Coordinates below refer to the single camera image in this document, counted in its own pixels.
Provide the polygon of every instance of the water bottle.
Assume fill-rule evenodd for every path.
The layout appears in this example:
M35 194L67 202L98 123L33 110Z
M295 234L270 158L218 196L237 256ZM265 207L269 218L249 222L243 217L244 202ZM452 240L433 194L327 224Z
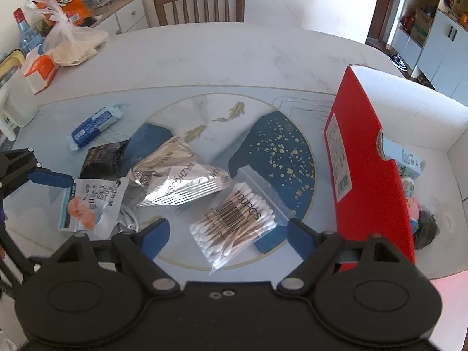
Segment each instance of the water bottle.
M33 48L39 46L44 41L44 39L35 27L30 27L27 24L21 8L16 9L13 12L13 15L15 16L18 28L20 29L20 49L23 52L24 56L26 56L27 53L29 53Z

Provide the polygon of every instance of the orange package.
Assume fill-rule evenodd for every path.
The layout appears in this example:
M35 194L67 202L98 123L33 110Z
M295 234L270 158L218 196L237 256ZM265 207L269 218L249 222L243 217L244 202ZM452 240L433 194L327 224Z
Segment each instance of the orange package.
M87 9L85 4L81 0L56 0L58 4L62 7L63 12L68 17L69 21L76 26L91 26L94 23L94 20L91 17L90 11ZM44 9L45 4L37 3L39 9ZM53 26L55 25L54 21L48 20L48 22Z
M42 53L42 46L37 46L28 53L21 72L36 95L49 86L58 68L51 56Z

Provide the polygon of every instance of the shoe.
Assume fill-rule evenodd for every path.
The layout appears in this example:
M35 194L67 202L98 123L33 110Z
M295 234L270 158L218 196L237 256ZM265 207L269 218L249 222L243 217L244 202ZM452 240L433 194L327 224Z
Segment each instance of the shoe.
M405 63L398 54L388 56L393 64L400 69L401 71L408 71L408 67L406 67Z

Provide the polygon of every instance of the white container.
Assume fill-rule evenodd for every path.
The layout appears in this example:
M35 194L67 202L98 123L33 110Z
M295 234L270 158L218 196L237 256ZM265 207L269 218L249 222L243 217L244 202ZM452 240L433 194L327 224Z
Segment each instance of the white container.
M33 92L16 66L0 77L0 130L8 140L16 138L11 123L22 128L38 110Z

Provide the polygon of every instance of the box label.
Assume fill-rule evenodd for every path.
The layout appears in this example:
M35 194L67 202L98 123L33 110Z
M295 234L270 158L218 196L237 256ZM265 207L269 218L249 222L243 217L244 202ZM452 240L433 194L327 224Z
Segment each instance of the box label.
M331 168L333 171L333 180L335 182L336 202L341 201L352 189L351 175L346 158L345 146L341 138L340 127L335 114L333 114L327 131L328 152L331 158Z

